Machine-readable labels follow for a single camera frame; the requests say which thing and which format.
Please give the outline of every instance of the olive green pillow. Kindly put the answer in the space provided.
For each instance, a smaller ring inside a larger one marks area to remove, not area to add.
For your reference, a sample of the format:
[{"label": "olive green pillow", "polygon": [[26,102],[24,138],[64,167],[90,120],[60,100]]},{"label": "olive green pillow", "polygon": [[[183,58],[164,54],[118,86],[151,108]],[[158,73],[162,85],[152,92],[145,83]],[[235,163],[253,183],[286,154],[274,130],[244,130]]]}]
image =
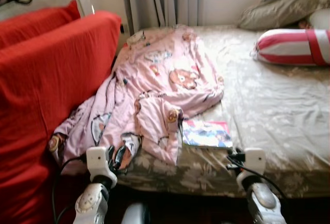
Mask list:
[{"label": "olive green pillow", "polygon": [[297,22],[316,10],[329,8],[330,0],[274,0],[245,10],[238,26],[242,29],[275,29]]}]

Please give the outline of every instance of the red couch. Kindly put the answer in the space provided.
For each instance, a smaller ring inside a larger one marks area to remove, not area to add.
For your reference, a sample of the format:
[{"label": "red couch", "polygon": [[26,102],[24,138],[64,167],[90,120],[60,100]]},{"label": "red couch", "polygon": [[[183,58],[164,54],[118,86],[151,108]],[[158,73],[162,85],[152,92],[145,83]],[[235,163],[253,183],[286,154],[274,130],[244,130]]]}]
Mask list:
[{"label": "red couch", "polygon": [[[120,22],[97,12],[0,50],[0,223],[52,223],[58,166],[47,142],[110,74]],[[57,215],[83,182],[62,180],[58,192],[66,197],[57,196]]]}]

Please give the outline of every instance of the red cushion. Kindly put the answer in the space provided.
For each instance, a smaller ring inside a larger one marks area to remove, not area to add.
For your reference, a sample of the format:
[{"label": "red cushion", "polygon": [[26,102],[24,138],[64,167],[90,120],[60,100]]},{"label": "red cushion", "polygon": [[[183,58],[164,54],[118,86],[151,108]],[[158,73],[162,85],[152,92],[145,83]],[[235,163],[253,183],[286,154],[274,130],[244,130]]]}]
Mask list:
[{"label": "red cushion", "polygon": [[[110,74],[120,23],[97,12],[0,50],[0,223],[52,223],[47,142]],[[76,198],[75,188],[59,191]]]},{"label": "red cushion", "polygon": [[330,65],[330,31],[313,29],[273,29],[256,44],[259,60],[288,65]]},{"label": "red cushion", "polygon": [[0,22],[0,49],[39,36],[80,18],[76,0],[66,7],[45,8]]}]

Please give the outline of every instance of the pink blanket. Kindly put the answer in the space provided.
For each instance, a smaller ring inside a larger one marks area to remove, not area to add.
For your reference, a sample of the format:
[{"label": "pink blanket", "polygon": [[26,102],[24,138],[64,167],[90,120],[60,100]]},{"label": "pink blanket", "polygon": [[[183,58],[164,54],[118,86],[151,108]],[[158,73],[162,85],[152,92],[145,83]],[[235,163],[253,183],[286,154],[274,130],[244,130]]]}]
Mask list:
[{"label": "pink blanket", "polygon": [[[223,80],[203,42],[186,26],[140,31],[117,60],[113,77],[54,131],[48,148],[59,165],[92,146],[126,145],[122,168],[138,148],[176,165],[178,126],[219,103]],[[69,163],[63,173],[86,168]]]}]

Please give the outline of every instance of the magazine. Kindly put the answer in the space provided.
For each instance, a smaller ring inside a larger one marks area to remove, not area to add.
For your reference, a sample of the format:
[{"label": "magazine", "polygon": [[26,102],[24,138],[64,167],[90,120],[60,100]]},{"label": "magazine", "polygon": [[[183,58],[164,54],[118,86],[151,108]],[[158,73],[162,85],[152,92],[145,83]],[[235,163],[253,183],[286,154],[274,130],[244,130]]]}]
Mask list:
[{"label": "magazine", "polygon": [[231,149],[232,139],[226,122],[183,122],[183,144],[199,148]]}]

